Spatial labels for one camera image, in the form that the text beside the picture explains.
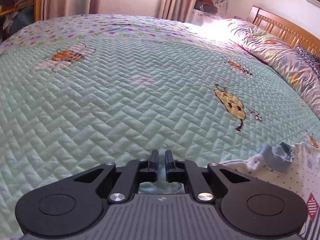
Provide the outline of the white dotted baby garment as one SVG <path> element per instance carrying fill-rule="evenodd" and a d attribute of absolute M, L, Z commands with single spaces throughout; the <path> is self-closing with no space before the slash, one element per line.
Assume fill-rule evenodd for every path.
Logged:
<path fill-rule="evenodd" d="M 300 236 L 319 239 L 319 147 L 310 143 L 271 146 L 263 143 L 254 149 L 237 145 L 236 148 L 218 143 L 211 150 L 193 145 L 187 150 L 173 146 L 160 149 L 159 179 L 156 183 L 143 183 L 140 193 L 182 193 L 180 183 L 165 181 L 164 152 L 172 150 L 174 157 L 196 162 L 200 167 L 220 163 L 233 170 L 295 192 L 308 207 L 308 217 Z"/>

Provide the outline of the pile of dark clothes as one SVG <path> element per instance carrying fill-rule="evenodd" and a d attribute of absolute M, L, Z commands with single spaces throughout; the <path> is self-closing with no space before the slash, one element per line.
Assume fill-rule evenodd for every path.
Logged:
<path fill-rule="evenodd" d="M 295 46 L 296 52 L 305 60 L 308 66 L 313 70 L 320 79 L 320 59 L 319 56 L 306 51 L 302 46 Z"/>

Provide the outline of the green quilted bee bedspread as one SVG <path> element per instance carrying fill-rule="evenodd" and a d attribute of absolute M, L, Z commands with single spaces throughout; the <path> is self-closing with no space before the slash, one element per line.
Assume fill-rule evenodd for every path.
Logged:
<path fill-rule="evenodd" d="M 20 237 L 25 193 L 99 164 L 164 146 L 319 147 L 319 116 L 219 21 L 76 15 L 2 42 L 1 237 Z"/>

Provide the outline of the floral folded duvet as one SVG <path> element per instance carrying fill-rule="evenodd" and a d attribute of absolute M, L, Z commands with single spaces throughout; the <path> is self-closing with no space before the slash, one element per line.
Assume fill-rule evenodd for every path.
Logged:
<path fill-rule="evenodd" d="M 319 116 L 319 78 L 307 62 L 280 38 L 247 21 L 219 21 L 233 42 L 272 67 Z"/>

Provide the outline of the nightstand clutter with plush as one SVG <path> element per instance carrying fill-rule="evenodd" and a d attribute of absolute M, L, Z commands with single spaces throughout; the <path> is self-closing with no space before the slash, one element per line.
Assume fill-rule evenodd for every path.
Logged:
<path fill-rule="evenodd" d="M 202 26 L 213 20 L 221 20 L 225 18 L 227 5 L 227 0 L 196 0 L 189 23 Z"/>

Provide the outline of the wooden bed headboard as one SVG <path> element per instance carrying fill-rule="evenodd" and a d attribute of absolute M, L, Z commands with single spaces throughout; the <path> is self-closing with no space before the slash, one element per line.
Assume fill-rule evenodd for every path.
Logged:
<path fill-rule="evenodd" d="M 319 38 L 281 16 L 253 5 L 247 21 L 280 38 L 292 48 L 299 45 L 319 56 Z"/>

